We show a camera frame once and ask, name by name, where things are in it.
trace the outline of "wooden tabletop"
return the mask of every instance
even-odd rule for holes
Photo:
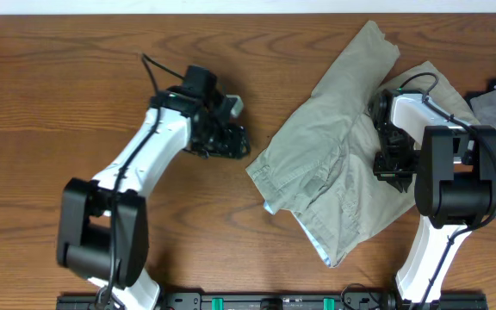
[[[148,202],[154,279],[207,292],[389,285],[419,224],[414,208],[328,269],[290,213],[264,211],[245,173],[369,19],[400,48],[390,76],[430,60],[461,94],[496,77],[496,15],[0,16],[0,309],[50,309],[62,292],[96,290],[56,263],[60,198],[139,128],[152,95],[140,52],[216,73],[245,102],[253,150],[171,162]],[[496,220],[464,242],[443,288],[481,289],[496,309]]]

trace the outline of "wood grain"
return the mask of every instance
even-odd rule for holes
[[[496,77],[496,15],[0,16],[0,309],[94,291],[55,262],[60,195],[142,122],[152,89],[141,51],[176,71],[214,71],[243,97],[253,144],[240,161],[172,161],[149,201],[155,279],[208,292],[387,286],[410,250],[414,209],[327,269],[289,213],[263,210],[244,171],[368,19],[400,48],[390,76],[430,60],[462,94]],[[496,309],[496,220],[464,242],[443,287],[482,289]]]

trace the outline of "black cable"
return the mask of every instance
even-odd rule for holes
[[[428,95],[430,94],[431,90],[433,90],[434,87],[436,87],[437,83],[439,82],[439,78],[437,77],[436,74],[431,73],[431,72],[424,72],[424,73],[416,74],[416,75],[408,78],[399,87],[399,89],[401,90],[405,85],[407,85],[409,82],[411,82],[414,78],[418,78],[418,77],[422,77],[422,76],[432,76],[432,77],[435,78],[435,81],[430,86],[430,88],[428,88],[428,90],[426,90],[422,94],[422,103],[425,104],[426,107],[430,108],[434,112],[436,112],[439,115],[441,115],[446,120],[448,120],[448,121],[450,121],[450,122],[452,122],[452,123],[454,123],[454,124],[462,127],[464,130],[466,130],[466,132],[469,133],[472,136],[472,138],[474,138],[475,142],[476,141],[478,142],[478,146],[484,146],[485,149],[486,149],[487,155],[489,156],[489,158],[493,162],[493,168],[495,169],[495,175],[496,175],[496,156],[495,156],[495,153],[493,152],[493,149],[491,148],[491,146],[473,128],[471,128],[470,126],[468,126],[464,122],[457,120],[454,115],[448,115],[448,114],[446,114],[441,109],[439,109],[438,107],[434,106],[433,104],[431,104],[429,102]],[[445,259],[447,258],[447,255],[449,254],[449,250],[450,250],[451,246],[453,246],[453,244],[455,243],[455,238],[458,237],[458,236],[460,236],[460,235],[462,235],[462,234],[464,234],[464,233],[469,233],[469,232],[472,232],[472,231],[475,231],[477,229],[480,229],[482,227],[487,226],[489,223],[491,223],[492,220],[495,219],[495,217],[496,217],[496,207],[492,211],[492,213],[484,221],[482,221],[481,223],[479,223],[479,224],[477,224],[475,226],[466,227],[466,228],[464,228],[464,229],[462,229],[462,230],[460,230],[458,232],[454,232],[451,236],[449,236],[448,242],[447,242],[447,246],[445,247],[445,250],[443,250],[443,254],[442,254],[442,256],[441,256],[441,258],[439,260],[439,263],[438,263],[438,265],[436,267],[436,270],[434,271],[434,274],[433,274],[433,276],[430,279],[430,283],[428,284],[428,287],[426,288],[425,294],[422,297],[422,300],[420,301],[420,304],[418,306],[420,309],[423,309],[424,308],[424,305],[426,303],[426,299],[428,298],[428,295],[430,294],[431,288],[433,287],[434,282],[436,281],[437,276],[439,275],[439,272],[441,271],[441,268],[443,266],[443,263],[445,262]]]
[[[158,95],[158,85],[156,84],[156,79],[154,78],[154,75],[152,74],[151,68],[149,68],[148,64],[146,61],[151,62],[152,64],[156,65],[157,67],[164,69],[167,72],[170,72],[173,75],[176,75],[175,72],[165,68],[164,66],[158,64],[154,60],[150,59],[148,56],[145,54],[142,54],[141,61],[143,63],[143,66],[146,69],[146,72],[148,73],[149,78],[151,79],[152,82],[152,87],[154,88],[154,93],[157,96]],[[116,282],[116,277],[120,269],[120,259],[116,259],[116,221],[117,221],[117,216],[116,216],[116,208],[118,204],[118,192],[120,190],[120,183],[121,180],[124,178],[126,175],[127,167],[133,162],[135,159],[135,156],[139,153],[139,151],[143,148],[143,146],[146,144],[146,142],[152,137],[153,134],[156,133],[156,130],[158,129],[158,124],[160,123],[160,118],[161,118],[161,113],[160,113],[160,106],[158,105],[157,107],[157,113],[156,113],[156,120],[154,121],[154,124],[151,126],[151,129],[149,132],[146,134],[145,138],[135,147],[133,152],[127,157],[126,161],[124,162],[124,165],[118,170],[118,176],[116,177],[114,187],[112,189],[112,193],[110,195],[110,276],[108,277],[108,286],[101,291],[102,294],[102,300],[99,301],[99,297],[97,296],[96,298],[96,307],[97,309],[104,309],[112,297],[112,288],[115,285]]]
[[[346,293],[346,291],[348,290],[348,288],[352,287],[352,286],[359,286],[359,287],[362,287],[364,288],[366,291],[367,291],[367,294],[369,294],[370,296],[370,299],[372,299],[378,306],[376,307],[372,307],[372,308],[369,308],[369,310],[376,310],[376,309],[380,309],[380,305],[381,305],[381,301],[377,300],[371,293],[370,293],[370,290],[362,285],[361,283],[351,283],[351,284],[348,284],[348,286],[346,286],[343,290],[342,290],[342,293],[340,293],[340,301],[342,301],[342,303],[344,304],[344,307],[346,307],[348,310],[356,310],[354,309],[352,306],[348,305],[347,302],[345,302],[345,299],[344,299],[344,295]]]

